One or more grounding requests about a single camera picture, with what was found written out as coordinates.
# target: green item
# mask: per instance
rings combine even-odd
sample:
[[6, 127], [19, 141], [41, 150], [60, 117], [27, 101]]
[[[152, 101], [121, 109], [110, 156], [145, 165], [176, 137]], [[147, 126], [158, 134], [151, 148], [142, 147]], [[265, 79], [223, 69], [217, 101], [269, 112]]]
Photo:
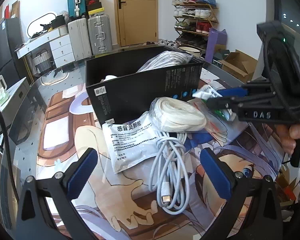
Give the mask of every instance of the green item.
[[9, 98], [9, 93], [4, 92], [0, 98], [0, 106], [2, 106]]

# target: wooden door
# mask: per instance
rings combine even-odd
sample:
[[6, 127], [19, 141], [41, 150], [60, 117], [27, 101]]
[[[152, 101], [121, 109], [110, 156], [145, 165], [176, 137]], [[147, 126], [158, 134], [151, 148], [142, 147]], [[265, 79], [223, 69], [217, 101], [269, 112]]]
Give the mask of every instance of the wooden door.
[[121, 46], [157, 41], [157, 0], [117, 0]]

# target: coiled white cable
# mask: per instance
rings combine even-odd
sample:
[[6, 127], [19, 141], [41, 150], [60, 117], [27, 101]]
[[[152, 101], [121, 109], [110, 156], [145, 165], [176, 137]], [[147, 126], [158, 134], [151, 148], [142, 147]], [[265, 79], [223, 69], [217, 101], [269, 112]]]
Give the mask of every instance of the coiled white cable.
[[[184, 163], [186, 148], [183, 145], [187, 134], [178, 133], [175, 138], [170, 137], [169, 133], [159, 133], [161, 135], [157, 140], [159, 151], [151, 167], [149, 190], [157, 190], [157, 203], [165, 212], [178, 215], [186, 209], [190, 198], [189, 177]], [[152, 186], [156, 166], [158, 166], [157, 182]], [[185, 179], [185, 189], [181, 183], [182, 178]], [[162, 197], [168, 197], [167, 201], [164, 202]]]
[[[149, 116], [154, 126], [160, 130], [158, 154], [152, 164], [149, 190], [157, 190], [157, 203], [165, 212], [178, 215], [187, 208], [190, 198], [184, 147], [187, 134], [184, 132], [202, 130], [207, 120], [203, 113], [190, 104], [167, 97], [158, 98], [151, 104]], [[169, 132], [176, 132], [177, 137], [170, 137]], [[152, 186], [156, 167], [157, 181]]]
[[199, 131], [207, 124], [198, 109], [173, 98], [158, 98], [149, 114], [155, 127], [165, 132]]

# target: white bowl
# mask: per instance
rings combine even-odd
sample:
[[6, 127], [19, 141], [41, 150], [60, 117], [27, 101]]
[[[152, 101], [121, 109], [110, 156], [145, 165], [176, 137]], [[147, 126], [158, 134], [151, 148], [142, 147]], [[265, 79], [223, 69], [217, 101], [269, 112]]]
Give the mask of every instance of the white bowl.
[[196, 56], [196, 57], [200, 57], [202, 54], [200, 50], [191, 48], [191, 47], [178, 47], [178, 49], [181, 49], [181, 50], [183, 50], [187, 53], [190, 53], [191, 55]]

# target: black cardboard box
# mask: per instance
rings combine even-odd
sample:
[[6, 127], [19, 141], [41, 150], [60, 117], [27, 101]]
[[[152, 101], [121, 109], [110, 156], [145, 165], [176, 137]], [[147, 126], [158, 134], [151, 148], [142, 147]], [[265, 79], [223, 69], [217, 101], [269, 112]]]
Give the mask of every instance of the black cardboard box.
[[[197, 90], [203, 60], [136, 73], [149, 59], [164, 51], [184, 51], [170, 46], [148, 45], [121, 49], [86, 61], [86, 88], [100, 124], [122, 124], [149, 110], [156, 97], [192, 99]], [[118, 78], [101, 82], [107, 75]]]

